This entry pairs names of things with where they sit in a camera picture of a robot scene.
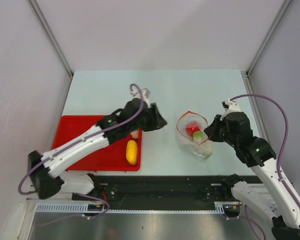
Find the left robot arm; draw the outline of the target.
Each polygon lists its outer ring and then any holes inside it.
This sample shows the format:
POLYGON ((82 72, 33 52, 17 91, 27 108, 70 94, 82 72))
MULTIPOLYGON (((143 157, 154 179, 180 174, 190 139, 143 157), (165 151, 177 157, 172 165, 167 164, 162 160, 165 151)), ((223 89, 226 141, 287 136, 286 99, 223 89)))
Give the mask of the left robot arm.
POLYGON ((124 108, 103 116, 86 132, 69 142, 45 153, 36 150, 30 152, 26 176, 30 178, 34 193, 41 200, 51 198, 65 188, 95 200, 100 196, 101 188, 90 177, 79 184, 74 178, 65 180, 66 169, 89 154, 125 139, 134 131, 152 132, 167 124, 155 103, 133 98, 124 108))

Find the white fake garlic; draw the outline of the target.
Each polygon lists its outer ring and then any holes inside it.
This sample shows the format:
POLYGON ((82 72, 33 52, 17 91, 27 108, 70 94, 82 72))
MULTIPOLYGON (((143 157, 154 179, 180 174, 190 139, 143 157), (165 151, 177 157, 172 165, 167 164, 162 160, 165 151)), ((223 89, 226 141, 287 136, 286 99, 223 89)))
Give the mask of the white fake garlic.
POLYGON ((140 137, 140 131, 135 130, 135 131, 131 132, 130 135, 133 139, 138 139, 140 137))

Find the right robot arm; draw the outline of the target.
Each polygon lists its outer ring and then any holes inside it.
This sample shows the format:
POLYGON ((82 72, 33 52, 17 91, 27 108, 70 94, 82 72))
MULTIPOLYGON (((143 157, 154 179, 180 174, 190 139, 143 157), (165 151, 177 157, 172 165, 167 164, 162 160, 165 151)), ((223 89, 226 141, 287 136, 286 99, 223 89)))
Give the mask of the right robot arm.
POLYGON ((261 180, 271 199, 252 189, 240 176, 226 177, 220 188, 227 200, 243 202, 264 220, 272 223, 271 232, 277 240, 300 240, 300 197, 284 172, 277 169, 277 157, 270 144, 253 135, 250 120, 243 112, 217 114, 204 132, 209 140, 227 143, 238 159, 261 180))

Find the clear zip top bag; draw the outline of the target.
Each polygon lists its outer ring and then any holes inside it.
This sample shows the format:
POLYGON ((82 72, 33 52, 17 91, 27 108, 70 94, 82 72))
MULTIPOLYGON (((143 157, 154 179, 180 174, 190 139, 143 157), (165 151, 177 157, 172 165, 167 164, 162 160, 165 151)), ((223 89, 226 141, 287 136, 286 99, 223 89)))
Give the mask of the clear zip top bag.
POLYGON ((175 133, 179 145, 200 162, 206 161, 213 154, 213 143, 204 132, 207 127, 207 119, 191 110, 176 122, 175 133))

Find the yellow fake mango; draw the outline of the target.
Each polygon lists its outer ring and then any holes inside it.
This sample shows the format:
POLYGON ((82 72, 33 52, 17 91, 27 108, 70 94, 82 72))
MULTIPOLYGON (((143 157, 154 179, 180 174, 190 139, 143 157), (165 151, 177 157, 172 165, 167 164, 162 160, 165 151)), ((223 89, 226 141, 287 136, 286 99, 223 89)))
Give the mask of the yellow fake mango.
POLYGON ((126 160, 131 165, 137 164, 138 159, 138 145, 134 140, 129 140, 126 145, 126 160))

